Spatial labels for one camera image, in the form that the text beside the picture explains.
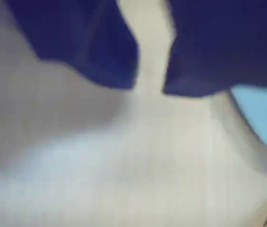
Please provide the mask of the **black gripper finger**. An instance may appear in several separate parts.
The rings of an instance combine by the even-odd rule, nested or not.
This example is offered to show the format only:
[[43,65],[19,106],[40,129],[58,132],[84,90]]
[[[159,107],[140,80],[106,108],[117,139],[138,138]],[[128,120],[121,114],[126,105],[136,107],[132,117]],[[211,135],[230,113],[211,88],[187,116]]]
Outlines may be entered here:
[[60,61],[104,87],[134,86],[138,46],[114,0],[8,0],[42,60]]
[[267,0],[171,0],[175,39],[164,93],[267,87]]

